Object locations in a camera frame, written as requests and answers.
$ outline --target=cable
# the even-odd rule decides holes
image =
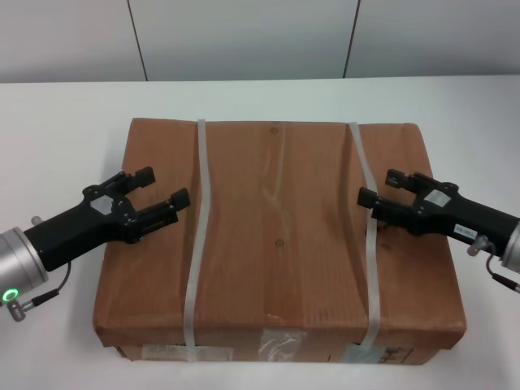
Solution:
[[[495,244],[493,244],[492,242],[489,242],[487,244],[486,249],[490,249],[489,257],[486,260],[486,269],[487,269],[487,272],[489,272],[489,275],[491,275],[493,280],[497,281],[498,283],[502,284],[503,286],[515,291],[516,293],[520,293],[520,285],[518,285],[517,282],[491,271],[491,267],[490,267],[491,260],[495,257],[495,254],[496,254]]]
[[[38,295],[37,297],[34,297],[31,301],[27,301],[22,305],[23,311],[29,311],[42,303],[46,303],[49,299],[52,299],[59,295],[59,290],[63,288],[65,283],[68,280],[69,275],[71,274],[71,262],[67,263],[67,273],[65,274],[65,277],[63,278],[62,283],[58,286],[58,288],[55,288],[54,290],[50,290],[48,292],[45,292],[41,295]]]
[[[67,273],[65,274],[65,278],[63,279],[63,282],[58,286],[58,288],[56,288],[58,291],[61,290],[63,288],[63,286],[65,285],[65,283],[67,282],[68,277],[71,274],[71,268],[72,268],[71,262],[68,262],[67,263]]]
[[[487,248],[490,249],[491,251],[489,252],[489,257],[487,258],[487,261],[486,261],[486,269],[487,269],[487,272],[489,272],[489,275],[493,276],[493,275],[495,275],[495,273],[493,271],[491,271],[491,267],[489,266],[489,264],[491,263],[491,260],[495,257],[496,247],[495,247],[495,244],[490,242],[487,244]]]

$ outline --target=white table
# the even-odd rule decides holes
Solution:
[[[34,215],[66,210],[85,186],[116,173],[133,117],[414,122],[438,180],[520,215],[520,76],[4,84],[0,230],[27,229]],[[62,295],[22,323],[0,310],[0,388],[520,388],[520,296],[492,281],[484,254],[470,258],[467,245],[450,245],[468,331],[424,366],[131,363],[104,349],[93,331],[98,248],[72,263]],[[24,298],[56,286],[64,271]]]

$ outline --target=white packing strap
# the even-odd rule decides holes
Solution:
[[[356,145],[357,155],[361,161],[366,187],[377,193],[377,185],[374,176],[368,166],[365,150],[357,123],[349,123],[350,131]],[[362,347],[371,347],[379,333],[381,323],[381,307],[379,302],[379,278],[377,276],[377,258],[375,256],[375,238],[377,236],[377,220],[371,217],[372,210],[366,212],[366,289],[368,291],[368,328],[365,338],[361,342]]]
[[[206,146],[206,121],[199,119],[198,131],[198,161],[201,170],[201,211],[198,216],[195,242],[193,243],[192,262],[189,268],[188,286],[186,287],[186,298],[184,301],[184,342],[186,343],[186,356],[188,362],[197,360],[195,349],[195,332],[193,321],[195,317],[195,302],[197,301],[198,277],[201,273],[202,253],[206,242],[208,221],[211,209],[211,181],[210,168],[208,166],[208,150]]]

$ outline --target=cardboard box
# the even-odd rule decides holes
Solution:
[[[345,123],[209,122],[212,206],[195,311],[202,360],[344,362],[367,328],[364,176]],[[431,175],[417,126],[361,126],[379,193],[388,168]],[[123,169],[152,166],[139,210],[181,187],[192,206],[135,245],[110,243],[93,323],[122,356],[184,360],[184,297],[201,202],[197,123],[134,119]],[[422,364],[466,330],[446,237],[378,232],[382,363]]]

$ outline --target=metal cylinder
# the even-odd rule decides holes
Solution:
[[[502,261],[503,267],[520,273],[520,223],[509,238],[509,242],[505,247],[504,256],[502,256],[500,260]]]
[[[0,235],[0,294],[14,289],[19,296],[47,280],[37,251],[18,227]]]
[[[14,301],[7,302],[6,306],[9,310],[9,313],[11,313],[12,318],[17,323],[25,319],[24,309],[22,308],[22,305],[18,302],[17,299],[15,299]]]
[[[476,256],[481,250],[486,249],[489,246],[489,240],[486,236],[477,236],[474,239],[474,243],[468,247],[467,253],[470,256]]]

